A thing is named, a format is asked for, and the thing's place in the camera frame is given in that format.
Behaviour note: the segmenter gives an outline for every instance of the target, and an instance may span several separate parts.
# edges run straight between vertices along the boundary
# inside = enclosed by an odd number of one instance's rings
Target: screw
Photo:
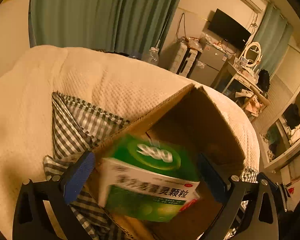
[[[29,179],[25,179],[22,183],[23,183],[23,185],[28,185],[30,183],[30,180]]]
[[[233,180],[233,181],[239,181],[239,177],[237,176],[237,175],[232,175],[231,176],[231,179]]]
[[[261,183],[262,183],[263,185],[265,185],[265,186],[268,185],[268,181],[266,181],[265,179],[262,179],[262,180],[261,180]]]
[[[52,177],[52,180],[53,180],[53,181],[58,181],[60,178],[61,178],[60,175],[54,175],[54,176]]]

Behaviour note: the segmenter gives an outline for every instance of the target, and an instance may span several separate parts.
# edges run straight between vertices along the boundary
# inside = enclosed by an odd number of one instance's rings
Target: black monitor
[[[229,15],[217,9],[208,30],[217,34],[239,50],[243,50],[251,33]]]

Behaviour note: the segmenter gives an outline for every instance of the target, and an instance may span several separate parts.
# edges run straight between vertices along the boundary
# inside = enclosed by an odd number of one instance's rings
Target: black and white gingham cloth
[[[59,92],[52,94],[52,138],[53,157],[43,160],[47,180],[52,176],[62,175],[75,163],[86,150],[127,125],[126,120],[98,108],[82,99],[66,96]],[[246,167],[242,180],[257,181],[257,172]],[[84,187],[76,201],[70,203],[71,210],[94,240],[133,239],[121,229],[110,215],[100,208]]]

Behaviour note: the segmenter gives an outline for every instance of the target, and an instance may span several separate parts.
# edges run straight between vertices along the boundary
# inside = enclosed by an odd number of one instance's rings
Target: bed
[[[193,82],[124,56],[84,48],[37,46],[0,78],[0,230],[12,239],[14,208],[23,179],[45,180],[42,161],[52,155],[51,94],[59,91],[131,121]],[[230,99],[203,86],[245,153],[259,168],[256,133]]]

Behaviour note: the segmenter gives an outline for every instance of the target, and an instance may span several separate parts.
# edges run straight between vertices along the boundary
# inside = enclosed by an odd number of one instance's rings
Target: curtain
[[[260,28],[253,41],[261,46],[262,59],[258,69],[265,69],[271,75],[288,47],[293,27],[280,15],[281,11],[269,3]]]
[[[31,0],[36,45],[140,55],[162,47],[179,0]]]

